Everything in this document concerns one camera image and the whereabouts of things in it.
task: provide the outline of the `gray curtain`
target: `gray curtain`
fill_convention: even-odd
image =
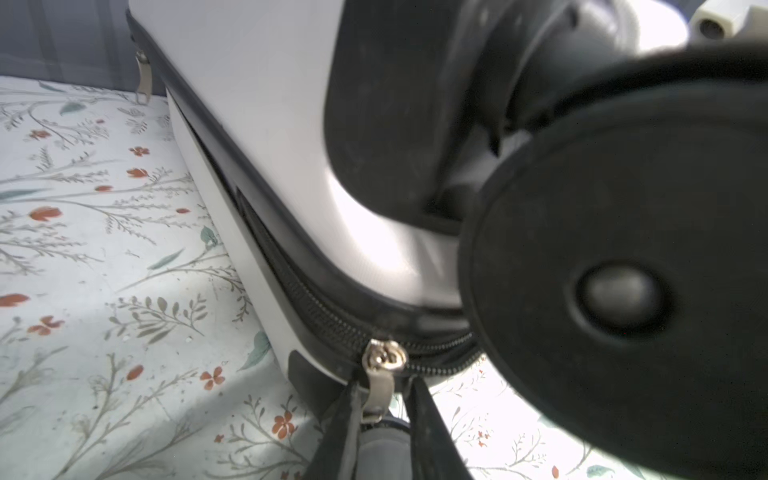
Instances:
[[[0,0],[0,75],[133,91],[127,0]],[[157,75],[154,93],[165,94]]]

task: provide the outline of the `red flower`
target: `red flower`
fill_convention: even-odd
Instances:
[[[0,296],[0,306],[17,306],[21,302],[26,302],[29,297],[20,293],[11,293],[10,295]]]
[[[149,148],[133,147],[133,148],[129,148],[128,150],[134,152],[134,155],[136,155],[137,157],[141,157],[143,155],[149,155]]]
[[[142,365],[135,366],[131,369],[130,372],[125,376],[126,380],[135,380],[139,378],[139,375],[144,371],[144,367]]]
[[[51,335],[51,329],[57,329],[64,324],[64,320],[52,321],[53,316],[47,315],[40,319],[42,325],[33,325],[27,329],[27,333],[37,333],[39,336]]]
[[[272,433],[277,434],[277,438],[282,440],[296,431],[296,426],[290,422],[293,414],[286,411],[283,416],[275,417],[275,426],[272,427]]]
[[[29,212],[29,217],[33,220],[37,220],[38,222],[47,222],[49,218],[60,216],[61,210],[54,207],[40,207],[35,208],[33,211]]]
[[[35,140],[40,140],[41,138],[47,138],[50,136],[51,134],[45,130],[33,130],[32,133],[29,134],[29,137],[34,138]]]
[[[208,372],[203,372],[203,375],[200,376],[200,380],[207,380],[207,382],[205,383],[205,387],[203,388],[205,388],[206,390],[211,390],[214,387],[214,383],[216,383],[217,385],[221,385],[222,383],[224,383],[224,377],[221,376],[222,371],[223,370],[221,369],[221,367],[218,366],[214,370],[213,376],[211,376],[211,374],[209,374]]]
[[[142,178],[149,175],[144,168],[131,168],[130,170],[126,170],[126,172],[129,177],[133,178]]]

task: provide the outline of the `hole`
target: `hole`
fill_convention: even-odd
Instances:
[[[705,38],[710,40],[722,40],[725,38],[725,30],[723,26],[714,20],[702,20],[699,23],[699,31]]]

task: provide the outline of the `silver zipper pull tab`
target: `silver zipper pull tab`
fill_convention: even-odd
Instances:
[[[152,98],[152,66],[144,50],[136,52],[136,63],[139,65],[139,86],[136,89],[136,103],[146,105]]]
[[[397,342],[371,339],[362,355],[362,367],[368,375],[369,394],[362,406],[362,423],[378,423],[395,395],[394,373],[401,372],[408,353]]]

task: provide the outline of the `floral fabric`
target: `floral fabric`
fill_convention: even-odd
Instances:
[[[0,122],[0,477],[300,479],[323,427],[165,99],[0,77]],[[434,391],[476,478],[663,478],[552,425],[484,359]]]

